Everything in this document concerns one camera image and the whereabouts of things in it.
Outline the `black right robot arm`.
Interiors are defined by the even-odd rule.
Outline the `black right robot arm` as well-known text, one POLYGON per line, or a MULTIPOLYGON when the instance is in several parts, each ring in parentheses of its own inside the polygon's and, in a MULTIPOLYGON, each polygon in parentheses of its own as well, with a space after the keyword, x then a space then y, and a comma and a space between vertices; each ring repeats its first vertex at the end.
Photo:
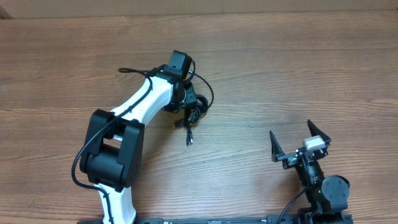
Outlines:
POLYGON ((273 162, 281 162, 284 169, 294 168, 302 190, 285 206, 276 223, 350 224, 348 208, 350 182, 340 175, 324 176, 319 160, 328 155, 331 138, 310 120, 307 126, 311 136, 303 146, 286 154, 269 132, 273 162))

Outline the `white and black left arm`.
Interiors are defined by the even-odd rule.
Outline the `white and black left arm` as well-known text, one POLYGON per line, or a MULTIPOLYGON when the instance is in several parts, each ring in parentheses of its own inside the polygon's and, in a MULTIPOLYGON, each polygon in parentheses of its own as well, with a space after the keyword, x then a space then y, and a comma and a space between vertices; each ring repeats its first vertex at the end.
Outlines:
POLYGON ((104 215, 98 223, 137 222, 131 186, 141 165, 145 128, 158 111, 183 111, 174 125, 187 130, 187 145, 193 143, 191 126, 213 103, 195 93, 195 69, 191 56, 178 50, 168 63, 152 70, 119 68, 120 73, 143 75, 144 84, 122 105, 91 115, 85 143, 71 168, 76 185, 101 197, 104 215))

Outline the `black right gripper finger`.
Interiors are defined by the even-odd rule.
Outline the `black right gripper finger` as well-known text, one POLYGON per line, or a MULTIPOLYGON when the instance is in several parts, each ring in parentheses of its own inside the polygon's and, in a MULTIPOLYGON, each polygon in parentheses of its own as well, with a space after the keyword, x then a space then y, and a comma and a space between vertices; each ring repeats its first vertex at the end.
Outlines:
POLYGON ((312 137, 320 136, 322 140, 325 142, 326 146, 330 145, 331 138, 328 135, 326 135, 323 131, 321 131, 319 128, 317 128, 310 119, 307 120, 307 126, 310 130, 312 137))
POLYGON ((272 156, 272 161, 273 162, 279 162, 280 159, 285 155, 283 152, 281 146, 277 142, 274 133, 272 131, 269 131, 269 136, 271 139, 271 156, 272 156))

